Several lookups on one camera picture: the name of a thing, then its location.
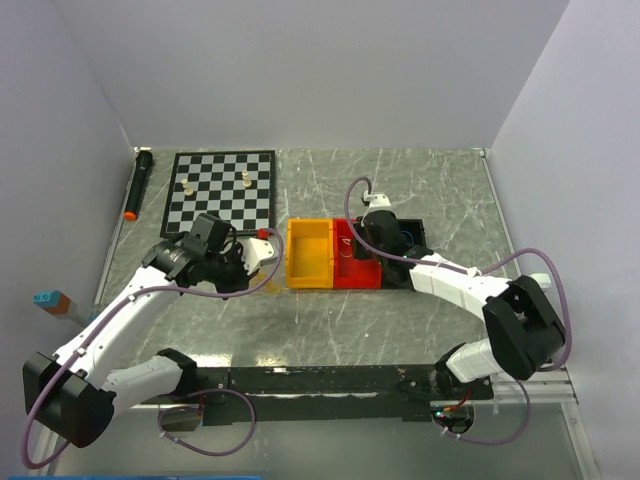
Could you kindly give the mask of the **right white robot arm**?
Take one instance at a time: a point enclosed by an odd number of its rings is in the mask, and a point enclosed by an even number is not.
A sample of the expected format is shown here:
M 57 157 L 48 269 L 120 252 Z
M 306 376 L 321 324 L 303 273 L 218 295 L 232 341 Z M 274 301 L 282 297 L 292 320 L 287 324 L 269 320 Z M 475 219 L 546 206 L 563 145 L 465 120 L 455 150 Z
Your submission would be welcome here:
M 565 327 L 535 278 L 483 276 L 412 245 L 389 210 L 359 217 L 355 231 L 390 283 L 438 297 L 484 322 L 485 339 L 454 347 L 436 364 L 436 385 L 445 397 L 458 398 L 471 382 L 493 374 L 527 380 L 565 346 Z

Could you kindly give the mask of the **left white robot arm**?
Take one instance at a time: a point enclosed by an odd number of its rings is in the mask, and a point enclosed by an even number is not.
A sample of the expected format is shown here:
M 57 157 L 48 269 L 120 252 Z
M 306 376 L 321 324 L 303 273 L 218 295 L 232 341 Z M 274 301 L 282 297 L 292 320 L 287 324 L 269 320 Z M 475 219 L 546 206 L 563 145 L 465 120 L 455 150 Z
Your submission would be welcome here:
M 176 402 L 197 390 L 197 364 L 175 349 L 124 370 L 114 368 L 128 344 L 180 296 L 245 295 L 265 261 L 276 259 L 270 243 L 240 239 L 229 222 L 212 214 L 191 229 L 153 247 L 123 291 L 75 338 L 53 354 L 32 354 L 22 368 L 27 422 L 39 422 L 67 443 L 84 448 L 97 440 L 121 411 L 160 395 Z

